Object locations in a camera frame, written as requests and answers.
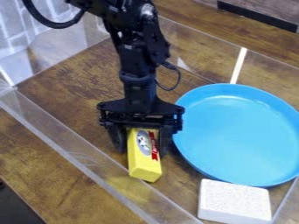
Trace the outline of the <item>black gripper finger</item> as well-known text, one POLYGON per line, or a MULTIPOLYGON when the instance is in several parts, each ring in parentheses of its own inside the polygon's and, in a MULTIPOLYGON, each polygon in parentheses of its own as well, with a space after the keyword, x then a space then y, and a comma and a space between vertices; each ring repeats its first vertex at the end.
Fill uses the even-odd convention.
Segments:
POLYGON ((162 157, 168 150, 172 148, 173 143, 173 132, 169 127, 162 127, 158 130, 158 137, 157 137, 157 150, 160 153, 160 157, 162 157))
POLYGON ((109 124, 106 126, 106 133, 116 151, 124 153, 126 151, 126 128, 117 124, 109 124))

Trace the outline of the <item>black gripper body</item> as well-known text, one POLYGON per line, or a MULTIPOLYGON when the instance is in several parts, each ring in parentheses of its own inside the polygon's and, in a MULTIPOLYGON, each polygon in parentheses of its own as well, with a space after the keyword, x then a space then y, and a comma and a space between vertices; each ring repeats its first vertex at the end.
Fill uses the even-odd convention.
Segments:
POLYGON ((124 84, 124 98, 97 104, 98 123, 105 128, 112 125, 146 129, 166 128, 172 133, 182 129, 184 108, 162 101, 156 94, 154 74, 134 77, 120 72, 124 84))

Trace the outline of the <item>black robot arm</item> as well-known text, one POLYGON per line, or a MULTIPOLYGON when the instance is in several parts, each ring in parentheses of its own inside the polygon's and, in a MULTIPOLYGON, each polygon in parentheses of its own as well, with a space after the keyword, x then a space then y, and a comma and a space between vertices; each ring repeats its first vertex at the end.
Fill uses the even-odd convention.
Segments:
POLYGON ((98 123, 105 127, 116 150, 126 150, 132 128, 157 131, 157 150, 166 153, 173 134, 182 129, 184 108, 162 101, 156 89, 156 68, 176 70, 170 64, 169 43, 160 30, 152 0, 65 0, 102 19, 120 61, 118 79, 124 98, 97 104, 98 123))

